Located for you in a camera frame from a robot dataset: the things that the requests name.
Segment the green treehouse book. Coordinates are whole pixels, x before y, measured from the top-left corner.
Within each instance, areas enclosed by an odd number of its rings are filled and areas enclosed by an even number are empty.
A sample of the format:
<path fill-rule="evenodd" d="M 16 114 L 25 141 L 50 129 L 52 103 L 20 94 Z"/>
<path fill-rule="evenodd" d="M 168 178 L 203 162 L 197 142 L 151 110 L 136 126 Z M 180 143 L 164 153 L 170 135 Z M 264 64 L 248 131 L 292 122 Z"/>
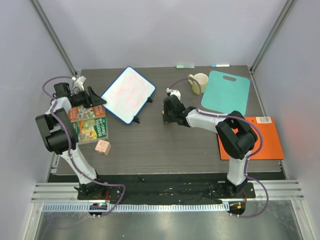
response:
<path fill-rule="evenodd" d="M 79 145 L 107 140 L 109 137 L 106 117 L 74 121 L 72 125 L 77 133 Z"/>

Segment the orange clipboard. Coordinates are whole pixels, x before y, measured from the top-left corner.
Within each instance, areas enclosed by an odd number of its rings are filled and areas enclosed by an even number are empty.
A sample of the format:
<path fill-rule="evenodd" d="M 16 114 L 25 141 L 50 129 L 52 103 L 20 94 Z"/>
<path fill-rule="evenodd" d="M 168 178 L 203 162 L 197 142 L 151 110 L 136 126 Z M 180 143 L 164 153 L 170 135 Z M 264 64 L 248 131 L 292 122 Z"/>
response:
<path fill-rule="evenodd" d="M 220 158 L 242 160 L 283 160 L 284 153 L 272 117 L 226 118 L 216 126 Z"/>

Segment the teal cutting board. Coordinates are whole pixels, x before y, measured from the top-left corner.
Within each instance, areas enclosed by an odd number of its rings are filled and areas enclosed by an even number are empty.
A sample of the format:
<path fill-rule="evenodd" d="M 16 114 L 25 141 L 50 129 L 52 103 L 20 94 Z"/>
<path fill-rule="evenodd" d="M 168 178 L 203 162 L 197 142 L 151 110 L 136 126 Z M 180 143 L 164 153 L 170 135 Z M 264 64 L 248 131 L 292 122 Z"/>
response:
<path fill-rule="evenodd" d="M 251 82 L 246 77 L 211 71 L 201 105 L 215 112 L 246 114 Z"/>

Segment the orange treehouse book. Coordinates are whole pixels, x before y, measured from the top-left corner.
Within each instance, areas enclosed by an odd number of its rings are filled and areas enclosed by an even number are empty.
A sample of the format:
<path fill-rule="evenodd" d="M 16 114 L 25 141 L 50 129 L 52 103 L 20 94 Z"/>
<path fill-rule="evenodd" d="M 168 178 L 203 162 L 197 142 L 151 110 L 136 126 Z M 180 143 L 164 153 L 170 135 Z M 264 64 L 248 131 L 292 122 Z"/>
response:
<path fill-rule="evenodd" d="M 91 120 L 105 116 L 105 108 L 102 105 L 89 108 L 83 106 L 73 107 L 68 112 L 68 117 L 71 122 Z"/>

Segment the pink cube power adapter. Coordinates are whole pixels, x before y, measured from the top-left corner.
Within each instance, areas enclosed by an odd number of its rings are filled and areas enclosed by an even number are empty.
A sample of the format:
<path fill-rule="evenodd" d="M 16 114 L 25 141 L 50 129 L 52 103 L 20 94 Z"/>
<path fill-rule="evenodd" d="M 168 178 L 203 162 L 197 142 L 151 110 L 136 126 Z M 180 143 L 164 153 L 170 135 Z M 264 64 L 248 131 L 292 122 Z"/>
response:
<path fill-rule="evenodd" d="M 109 154 L 110 150 L 111 150 L 111 144 L 106 140 L 100 139 L 95 146 L 95 151 L 105 156 Z"/>

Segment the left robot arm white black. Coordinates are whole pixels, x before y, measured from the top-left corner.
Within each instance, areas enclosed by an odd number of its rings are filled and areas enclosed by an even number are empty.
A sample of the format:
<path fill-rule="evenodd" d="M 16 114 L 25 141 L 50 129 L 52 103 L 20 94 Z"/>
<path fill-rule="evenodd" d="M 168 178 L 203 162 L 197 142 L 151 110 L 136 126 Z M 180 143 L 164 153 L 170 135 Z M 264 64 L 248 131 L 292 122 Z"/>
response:
<path fill-rule="evenodd" d="M 74 107 L 96 107 L 106 103 L 89 86 L 87 90 L 72 93 L 70 85 L 61 82 L 54 85 L 49 110 L 35 118 L 46 149 L 63 158 L 76 173 L 78 193 L 93 199 L 102 199 L 107 192 L 97 171 L 90 166 L 79 149 L 79 138 L 68 113 Z"/>

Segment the blue framed whiteboard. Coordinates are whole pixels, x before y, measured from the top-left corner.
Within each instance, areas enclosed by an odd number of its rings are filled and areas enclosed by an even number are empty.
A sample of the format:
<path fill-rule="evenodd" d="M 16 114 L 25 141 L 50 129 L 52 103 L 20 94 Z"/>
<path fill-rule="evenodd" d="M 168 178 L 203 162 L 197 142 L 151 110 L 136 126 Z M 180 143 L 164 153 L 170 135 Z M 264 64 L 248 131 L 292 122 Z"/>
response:
<path fill-rule="evenodd" d="M 134 68 L 128 66 L 101 95 L 104 108 L 129 125 L 137 122 L 140 110 L 156 87 Z"/>

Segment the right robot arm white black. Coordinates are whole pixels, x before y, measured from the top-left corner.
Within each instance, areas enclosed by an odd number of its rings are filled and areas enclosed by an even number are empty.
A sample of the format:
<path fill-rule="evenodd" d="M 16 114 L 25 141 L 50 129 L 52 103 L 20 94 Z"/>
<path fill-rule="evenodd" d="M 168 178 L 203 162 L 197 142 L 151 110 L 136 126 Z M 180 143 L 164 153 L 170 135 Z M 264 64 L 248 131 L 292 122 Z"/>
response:
<path fill-rule="evenodd" d="M 163 100 L 162 115 L 165 123 L 177 123 L 180 126 L 216 133 L 229 155 L 225 191 L 233 198 L 243 193 L 248 182 L 249 155 L 258 136 L 240 112 L 234 110 L 228 115 L 213 116 L 212 113 L 192 106 L 185 107 L 176 95 L 170 95 Z"/>

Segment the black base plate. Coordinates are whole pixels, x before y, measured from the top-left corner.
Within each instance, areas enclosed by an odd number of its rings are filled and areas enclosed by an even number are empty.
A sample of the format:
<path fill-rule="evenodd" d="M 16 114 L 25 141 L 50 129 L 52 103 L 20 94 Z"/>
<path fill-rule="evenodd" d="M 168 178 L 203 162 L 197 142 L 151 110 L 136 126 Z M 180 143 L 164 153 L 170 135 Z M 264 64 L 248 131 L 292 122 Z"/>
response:
<path fill-rule="evenodd" d="M 103 175 L 109 187 L 78 191 L 78 200 L 105 200 L 122 205 L 196 205 L 213 204 L 226 199 L 254 199 L 251 182 L 242 184 L 238 193 L 226 184 L 225 173 L 124 174 Z"/>

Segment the blue white marker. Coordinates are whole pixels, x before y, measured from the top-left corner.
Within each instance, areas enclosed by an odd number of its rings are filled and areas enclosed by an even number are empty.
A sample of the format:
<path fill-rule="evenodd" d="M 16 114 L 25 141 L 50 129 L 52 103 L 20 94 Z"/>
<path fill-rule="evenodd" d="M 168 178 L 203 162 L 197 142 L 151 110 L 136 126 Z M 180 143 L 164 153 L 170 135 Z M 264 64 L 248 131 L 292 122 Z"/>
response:
<path fill-rule="evenodd" d="M 230 64 L 212 64 L 211 67 L 212 68 L 228 68 L 230 67 Z"/>

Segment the pale yellow mug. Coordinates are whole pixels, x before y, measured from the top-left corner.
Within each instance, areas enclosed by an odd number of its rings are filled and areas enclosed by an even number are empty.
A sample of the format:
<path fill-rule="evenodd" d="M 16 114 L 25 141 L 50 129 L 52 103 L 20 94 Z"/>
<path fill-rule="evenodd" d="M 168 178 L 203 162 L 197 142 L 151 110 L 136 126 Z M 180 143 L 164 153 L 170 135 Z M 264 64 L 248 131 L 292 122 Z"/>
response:
<path fill-rule="evenodd" d="M 195 95 L 201 95 L 204 93 L 206 86 L 209 82 L 209 77 L 204 73 L 197 73 L 195 75 L 190 74 L 188 81 L 191 84 L 192 92 Z"/>

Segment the green eraser block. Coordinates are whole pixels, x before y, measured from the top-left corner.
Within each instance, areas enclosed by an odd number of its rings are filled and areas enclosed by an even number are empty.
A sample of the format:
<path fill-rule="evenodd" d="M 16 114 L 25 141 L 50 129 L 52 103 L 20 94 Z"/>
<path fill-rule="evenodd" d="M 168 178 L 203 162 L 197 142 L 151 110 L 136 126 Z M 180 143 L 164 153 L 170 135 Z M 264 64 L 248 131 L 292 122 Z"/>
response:
<path fill-rule="evenodd" d="M 177 69 L 194 69 L 195 66 L 193 64 L 177 64 Z"/>

